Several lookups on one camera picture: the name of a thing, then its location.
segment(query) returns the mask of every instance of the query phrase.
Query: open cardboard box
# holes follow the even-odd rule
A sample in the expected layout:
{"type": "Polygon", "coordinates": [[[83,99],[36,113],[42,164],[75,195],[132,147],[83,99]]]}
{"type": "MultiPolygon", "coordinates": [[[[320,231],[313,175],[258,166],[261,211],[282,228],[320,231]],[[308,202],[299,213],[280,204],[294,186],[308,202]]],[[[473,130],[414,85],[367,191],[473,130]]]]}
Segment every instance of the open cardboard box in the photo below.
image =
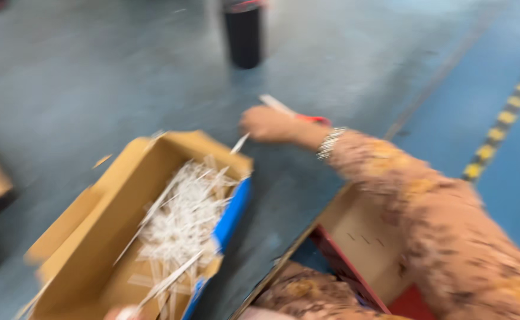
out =
{"type": "Polygon", "coordinates": [[[390,314],[387,306],[407,290],[412,280],[401,264],[402,237],[396,228],[382,221],[381,213],[381,207],[355,185],[345,185],[229,320],[237,320],[270,287],[307,237],[322,251],[337,275],[363,295],[369,306],[390,314]]]}
{"type": "MultiPolygon", "coordinates": [[[[219,168],[241,181],[214,230],[221,251],[226,247],[248,201],[252,160],[214,141],[203,132],[167,132],[130,142],[100,179],[84,190],[29,249],[26,259],[40,263],[37,275],[45,286],[31,319],[100,320],[116,305],[138,304],[149,287],[128,284],[133,274],[151,276],[149,263],[136,261],[135,241],[116,266],[114,262],[143,219],[143,207],[155,201],[172,175],[188,160],[213,155],[219,168]]],[[[220,266],[214,260],[202,270],[193,296],[176,295],[175,320],[190,316],[202,288],[220,266]]],[[[144,312],[159,314],[157,299],[144,312]]]]}

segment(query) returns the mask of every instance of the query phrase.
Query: gray floor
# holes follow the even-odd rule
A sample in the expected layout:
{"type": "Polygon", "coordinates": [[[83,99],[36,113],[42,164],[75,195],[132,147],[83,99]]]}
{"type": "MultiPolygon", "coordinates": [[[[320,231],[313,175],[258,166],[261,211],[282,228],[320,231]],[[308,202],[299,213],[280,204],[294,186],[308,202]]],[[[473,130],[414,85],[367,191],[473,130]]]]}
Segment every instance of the gray floor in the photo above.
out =
{"type": "MultiPolygon", "coordinates": [[[[270,93],[299,112],[383,135],[491,0],[285,0],[267,13],[267,59],[224,58],[209,0],[21,0],[0,14],[0,163],[18,198],[0,215],[0,320],[36,291],[24,252],[111,161],[159,129],[228,145],[270,93]]],[[[254,199],[194,319],[223,320],[341,181],[302,151],[248,143],[254,199]]]]}

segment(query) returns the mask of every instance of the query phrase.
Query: silver bracelet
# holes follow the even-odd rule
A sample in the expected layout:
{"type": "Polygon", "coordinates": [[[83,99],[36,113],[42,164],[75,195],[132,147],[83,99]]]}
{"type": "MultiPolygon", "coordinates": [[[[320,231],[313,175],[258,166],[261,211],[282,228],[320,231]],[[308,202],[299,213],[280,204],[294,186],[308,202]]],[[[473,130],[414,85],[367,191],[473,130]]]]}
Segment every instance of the silver bracelet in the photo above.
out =
{"type": "Polygon", "coordinates": [[[327,135],[323,142],[319,145],[317,157],[319,160],[325,160],[329,157],[329,153],[333,151],[335,143],[339,140],[339,137],[347,131],[346,127],[336,127],[327,135]]]}

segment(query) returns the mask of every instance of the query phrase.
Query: patterned sleeve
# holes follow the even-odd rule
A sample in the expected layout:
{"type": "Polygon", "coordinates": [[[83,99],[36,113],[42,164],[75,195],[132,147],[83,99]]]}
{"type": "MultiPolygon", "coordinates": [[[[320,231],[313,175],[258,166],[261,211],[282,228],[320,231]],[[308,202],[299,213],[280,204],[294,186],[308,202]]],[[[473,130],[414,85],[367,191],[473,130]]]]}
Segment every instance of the patterned sleeve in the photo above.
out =
{"type": "Polygon", "coordinates": [[[329,164],[399,226],[410,272],[438,318],[520,319],[520,250],[468,182],[356,131],[339,138],[329,164]]]}

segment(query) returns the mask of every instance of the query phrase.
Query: black trash can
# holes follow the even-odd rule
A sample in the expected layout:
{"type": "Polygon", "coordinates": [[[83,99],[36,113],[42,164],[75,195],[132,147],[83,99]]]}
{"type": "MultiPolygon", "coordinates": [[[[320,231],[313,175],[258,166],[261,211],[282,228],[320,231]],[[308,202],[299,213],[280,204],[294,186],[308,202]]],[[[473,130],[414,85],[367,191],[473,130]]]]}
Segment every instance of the black trash can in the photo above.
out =
{"type": "Polygon", "coordinates": [[[252,69],[262,60],[262,6],[242,12],[224,12],[230,60],[252,69]]]}

